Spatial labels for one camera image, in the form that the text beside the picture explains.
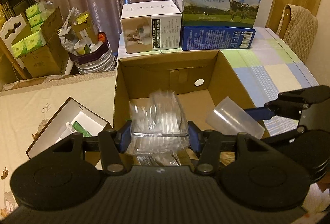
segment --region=small white box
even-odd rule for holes
[[[26,151],[27,156],[33,158],[60,141],[61,137],[64,138],[71,133],[75,133],[68,130],[66,126],[67,122],[71,124],[78,122],[93,137],[96,137],[101,131],[112,129],[109,122],[70,97],[59,108],[41,130],[39,136],[29,146]]]
[[[124,4],[121,26],[126,52],[179,48],[181,18],[171,0]]]

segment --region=wooden chair leg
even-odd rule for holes
[[[0,50],[3,51],[3,53],[5,54],[5,56],[8,58],[8,60],[10,61],[10,63],[12,63],[12,65],[14,66],[14,68],[17,70],[17,72],[19,73],[19,75],[22,76],[23,80],[27,80],[31,78],[31,75],[27,74],[21,67],[20,65],[17,63],[16,59],[13,57],[13,55],[11,54],[11,52],[8,50],[7,46],[5,45],[5,43],[3,42],[3,40],[0,38]]]

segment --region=metal screw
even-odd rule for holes
[[[124,169],[124,167],[121,164],[111,164],[107,167],[109,172],[117,173]]]
[[[202,173],[209,173],[213,170],[213,165],[201,164],[201,165],[197,166],[197,170]]]
[[[297,128],[297,132],[298,133],[303,133],[305,131],[305,127],[303,127],[303,126],[299,126],[298,128]]]

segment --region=plastic cup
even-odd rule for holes
[[[265,129],[241,109],[229,97],[222,100],[207,116],[206,122],[225,135],[245,132],[255,138],[262,138]]]

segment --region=plaid tablecloth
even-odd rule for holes
[[[279,92],[318,85],[312,74],[294,52],[271,29],[255,27],[256,34],[249,50],[222,50],[248,91],[256,107],[277,98]],[[127,54],[123,34],[118,58],[135,55],[178,52],[181,49]],[[296,128],[297,121],[275,116],[265,121],[271,136]]]

